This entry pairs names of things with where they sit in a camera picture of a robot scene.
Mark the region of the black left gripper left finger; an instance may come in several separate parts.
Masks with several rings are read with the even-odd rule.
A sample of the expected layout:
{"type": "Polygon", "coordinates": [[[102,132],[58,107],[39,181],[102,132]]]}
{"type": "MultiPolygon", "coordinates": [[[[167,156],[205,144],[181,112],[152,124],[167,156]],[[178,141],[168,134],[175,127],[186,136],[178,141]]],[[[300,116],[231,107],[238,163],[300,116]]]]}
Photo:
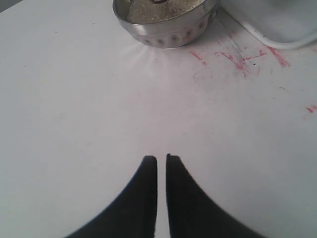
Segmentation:
{"type": "Polygon", "coordinates": [[[145,156],[134,176],[98,216],[69,238],[153,238],[158,206],[158,167],[145,156]]]}

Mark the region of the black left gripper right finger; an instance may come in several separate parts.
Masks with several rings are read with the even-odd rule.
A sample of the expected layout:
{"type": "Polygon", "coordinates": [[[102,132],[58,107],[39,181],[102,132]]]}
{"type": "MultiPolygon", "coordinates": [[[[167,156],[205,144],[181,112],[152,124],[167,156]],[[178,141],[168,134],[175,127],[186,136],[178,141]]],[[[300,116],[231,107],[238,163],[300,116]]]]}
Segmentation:
{"type": "Polygon", "coordinates": [[[166,202],[172,238],[262,238],[221,209],[179,156],[166,156],[166,202]]]}

